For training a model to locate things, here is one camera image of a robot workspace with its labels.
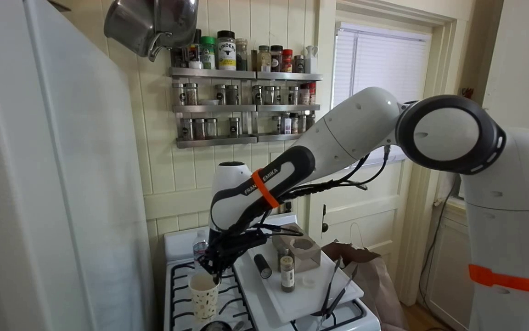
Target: window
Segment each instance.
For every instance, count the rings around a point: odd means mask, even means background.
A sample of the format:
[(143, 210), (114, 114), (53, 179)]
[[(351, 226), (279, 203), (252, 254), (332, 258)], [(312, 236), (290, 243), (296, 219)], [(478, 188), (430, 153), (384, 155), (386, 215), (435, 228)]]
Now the window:
[(367, 87), (389, 90), (400, 103), (421, 100), (430, 35), (338, 24), (332, 107)]

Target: stove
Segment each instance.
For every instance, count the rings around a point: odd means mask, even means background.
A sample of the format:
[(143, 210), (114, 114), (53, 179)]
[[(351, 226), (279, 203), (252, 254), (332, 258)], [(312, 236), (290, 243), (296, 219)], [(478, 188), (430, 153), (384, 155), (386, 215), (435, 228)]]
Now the stove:
[[(268, 217), (266, 223), (296, 223), (294, 215)], [(195, 263), (191, 245), (197, 230), (165, 236), (165, 331), (195, 331), (187, 274)], [(316, 317), (303, 317), (288, 324), (279, 322), (274, 304), (265, 293), (265, 285), (248, 254), (228, 269), (219, 285), (219, 318), (233, 329), (261, 331), (380, 331), (377, 317), (360, 302), (344, 302), (334, 313), (320, 322)]]

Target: cup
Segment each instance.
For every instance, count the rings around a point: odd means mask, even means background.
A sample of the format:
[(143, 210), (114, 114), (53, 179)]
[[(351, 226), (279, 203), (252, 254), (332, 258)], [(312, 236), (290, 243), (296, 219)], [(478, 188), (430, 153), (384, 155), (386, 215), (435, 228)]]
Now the cup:
[(197, 324), (204, 326), (217, 318), (219, 287), (208, 272), (195, 272), (189, 276), (193, 317)]

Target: metal pot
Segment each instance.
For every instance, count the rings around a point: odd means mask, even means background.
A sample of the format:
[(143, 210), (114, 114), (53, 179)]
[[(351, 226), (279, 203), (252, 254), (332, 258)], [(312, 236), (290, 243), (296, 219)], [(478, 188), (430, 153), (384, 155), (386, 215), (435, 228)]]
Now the metal pot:
[(160, 46), (193, 39), (198, 0), (114, 0), (103, 33), (154, 61)]

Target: burner grate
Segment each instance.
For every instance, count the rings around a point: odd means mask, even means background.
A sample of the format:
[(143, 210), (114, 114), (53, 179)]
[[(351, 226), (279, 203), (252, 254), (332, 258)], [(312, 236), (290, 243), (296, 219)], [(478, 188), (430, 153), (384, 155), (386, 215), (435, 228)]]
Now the burner grate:
[[(195, 263), (180, 263), (171, 269), (171, 329), (191, 331), (193, 307), (187, 276), (195, 271)], [(233, 269), (228, 269), (219, 283), (219, 320), (231, 328), (257, 331), (250, 307), (246, 304), (241, 282)]]
[(355, 324), (356, 320), (362, 320), (366, 315), (367, 315), (366, 309), (356, 300), (353, 300), (353, 302), (345, 302), (338, 306), (336, 311), (321, 322), (321, 326), (318, 326), (316, 317), (305, 317), (305, 318), (294, 320), (290, 322), (290, 326), (296, 331), (312, 329), (312, 326), (316, 326), (316, 329), (320, 331), (332, 331), (332, 329)]

